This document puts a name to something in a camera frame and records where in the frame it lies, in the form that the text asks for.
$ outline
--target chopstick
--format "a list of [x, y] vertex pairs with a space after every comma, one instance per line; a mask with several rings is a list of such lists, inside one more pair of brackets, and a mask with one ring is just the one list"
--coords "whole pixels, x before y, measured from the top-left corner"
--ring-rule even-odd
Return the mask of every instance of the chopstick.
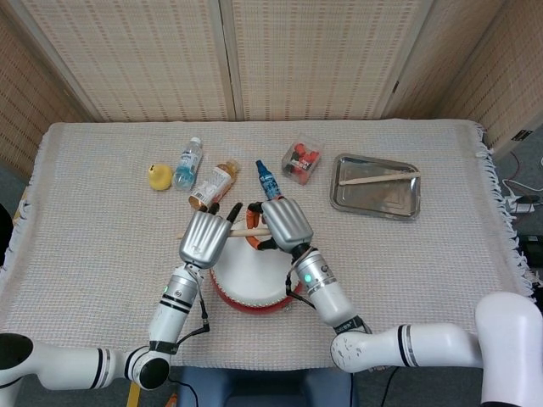
[[[180, 240], [183, 239], [185, 233], [179, 233], [176, 236], [176, 239]], [[237, 229], [234, 231], [230, 231], [230, 235], [228, 237], [249, 237], [249, 236], [268, 236], [271, 235], [270, 231], [268, 229]]]
[[365, 178], [353, 178], [352, 180], [340, 181], [339, 185], [361, 185], [373, 184], [374, 182], [410, 180], [411, 178], [419, 178], [420, 172], [401, 172], [398, 174], [390, 174], [389, 176], [367, 176]]

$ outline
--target clear plastic box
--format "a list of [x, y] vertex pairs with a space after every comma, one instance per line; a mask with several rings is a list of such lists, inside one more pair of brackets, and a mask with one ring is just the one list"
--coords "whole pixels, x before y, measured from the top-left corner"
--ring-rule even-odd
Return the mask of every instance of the clear plastic box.
[[283, 174], [305, 185], [321, 159], [321, 155], [322, 143], [300, 133], [281, 161]]

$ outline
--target floor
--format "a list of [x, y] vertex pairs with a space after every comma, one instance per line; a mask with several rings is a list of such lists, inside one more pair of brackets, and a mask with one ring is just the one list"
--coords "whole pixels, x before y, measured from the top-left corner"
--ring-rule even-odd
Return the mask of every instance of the floor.
[[[543, 187], [543, 129], [520, 142], [514, 153], [520, 162], [517, 181], [530, 186]], [[497, 163], [497, 173], [509, 177], [516, 172], [516, 160], [508, 154]], [[14, 214], [25, 183], [6, 170], [0, 168], [0, 204]], [[515, 227], [525, 234], [543, 234], [543, 206], [535, 213], [520, 216]], [[378, 407], [386, 388], [391, 369], [385, 371], [364, 371], [355, 376], [360, 394], [361, 407]], [[178, 374], [178, 368], [172, 375]], [[400, 369], [389, 388], [385, 407], [476, 407], [479, 406], [482, 374], [477, 369], [462, 368], [420, 368]], [[104, 407], [124, 406], [129, 383], [115, 381], [110, 387], [96, 391], [49, 392], [33, 376], [27, 377], [18, 400], [18, 407], [40, 407], [55, 405]], [[164, 385], [155, 392], [143, 392], [140, 406], [162, 407], [174, 391], [174, 385]]]

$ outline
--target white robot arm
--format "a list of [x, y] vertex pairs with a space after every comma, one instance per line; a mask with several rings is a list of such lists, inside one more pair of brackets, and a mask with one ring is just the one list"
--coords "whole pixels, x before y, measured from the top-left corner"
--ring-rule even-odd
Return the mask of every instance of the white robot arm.
[[21, 379], [36, 374], [45, 388], [74, 390], [107, 387], [114, 379], [134, 381], [151, 390], [162, 385], [170, 372], [171, 356], [187, 337], [210, 330], [202, 298], [203, 327], [178, 341], [202, 282], [200, 270], [219, 258], [238, 203], [223, 220], [216, 216], [218, 204], [209, 212], [193, 215], [179, 254], [185, 262], [177, 267], [166, 286], [149, 325], [149, 345], [130, 352], [106, 348], [60, 348], [13, 333], [0, 333], [0, 406], [14, 406]]
[[273, 236], [267, 246], [293, 255], [294, 269], [317, 313], [338, 333], [331, 355], [340, 369], [483, 367], [484, 407], [543, 404], [543, 317], [528, 299], [513, 293], [483, 298], [475, 312], [477, 337], [453, 324], [404, 325], [371, 335], [324, 258], [311, 248], [313, 231], [298, 204], [283, 198], [260, 206]]

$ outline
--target tablecloth fringe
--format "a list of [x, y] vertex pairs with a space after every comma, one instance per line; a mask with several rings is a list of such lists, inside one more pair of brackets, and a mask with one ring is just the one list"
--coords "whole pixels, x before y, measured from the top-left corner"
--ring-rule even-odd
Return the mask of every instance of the tablecloth fringe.
[[3, 289], [7, 285], [11, 273], [13, 272], [12, 268], [15, 259], [18, 255], [22, 255], [19, 248], [21, 247], [22, 241], [31, 224], [29, 218], [32, 216], [32, 196], [34, 194], [36, 182], [40, 177], [42, 163], [45, 160], [45, 150], [47, 149], [48, 139], [49, 133], [47, 132], [43, 135], [42, 142], [37, 150], [36, 159], [34, 160], [34, 170], [32, 171], [32, 176], [28, 181], [28, 187], [26, 189], [26, 198], [21, 199], [19, 202], [20, 217], [15, 222], [8, 249], [6, 250], [5, 259], [2, 267], [0, 267], [0, 295], [2, 295]]
[[517, 218], [507, 212], [506, 200], [501, 194], [500, 180], [495, 172], [495, 165], [492, 161], [492, 154], [494, 151], [491, 148], [487, 148], [483, 143], [486, 129], [480, 124], [477, 124], [477, 132], [479, 134], [479, 151], [476, 155], [481, 158], [480, 166], [483, 170], [483, 174], [486, 174], [490, 183], [491, 196], [494, 199], [506, 227], [506, 230], [501, 234], [501, 239], [508, 250], [507, 263], [509, 269], [518, 279], [519, 292], [526, 297], [531, 297], [533, 294], [532, 285], [534, 282], [539, 282], [539, 280], [537, 276], [530, 271], [526, 257], [518, 252], [518, 236], [517, 232], [512, 227], [512, 221]]

